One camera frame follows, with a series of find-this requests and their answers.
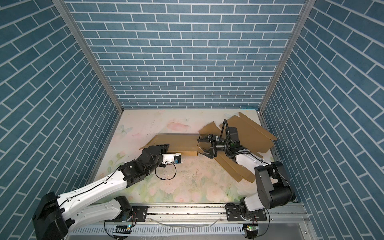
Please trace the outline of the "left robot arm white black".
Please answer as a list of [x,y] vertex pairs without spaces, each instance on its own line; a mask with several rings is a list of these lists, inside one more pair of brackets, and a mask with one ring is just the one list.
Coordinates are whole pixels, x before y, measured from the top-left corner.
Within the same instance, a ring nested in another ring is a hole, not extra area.
[[169,144],[149,146],[138,159],[119,166],[107,177],[59,196],[50,192],[42,197],[33,215],[38,240],[60,240],[69,232],[74,214],[84,207],[145,179],[163,162]]

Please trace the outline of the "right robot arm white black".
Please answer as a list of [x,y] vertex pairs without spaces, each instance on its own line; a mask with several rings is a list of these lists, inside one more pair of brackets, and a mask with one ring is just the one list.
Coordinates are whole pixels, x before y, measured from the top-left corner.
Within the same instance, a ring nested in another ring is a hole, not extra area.
[[243,215],[284,206],[296,199],[284,165],[263,160],[241,145],[235,127],[224,127],[219,135],[209,134],[197,142],[208,144],[202,155],[213,159],[223,152],[232,162],[254,173],[257,192],[240,200],[239,208]]

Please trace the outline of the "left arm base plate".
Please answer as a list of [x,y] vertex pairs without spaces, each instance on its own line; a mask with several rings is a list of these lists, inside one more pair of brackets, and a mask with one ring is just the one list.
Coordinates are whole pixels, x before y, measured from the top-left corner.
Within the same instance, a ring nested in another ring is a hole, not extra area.
[[120,213],[113,220],[106,220],[107,223],[142,223],[145,222],[148,213],[148,206],[133,206],[130,211]]

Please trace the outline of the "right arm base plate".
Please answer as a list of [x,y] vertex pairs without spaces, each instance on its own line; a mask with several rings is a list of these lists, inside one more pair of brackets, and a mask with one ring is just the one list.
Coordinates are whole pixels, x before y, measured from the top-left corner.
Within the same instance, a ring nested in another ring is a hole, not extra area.
[[227,221],[266,221],[267,215],[264,209],[248,211],[243,204],[235,205],[233,203],[225,204]]

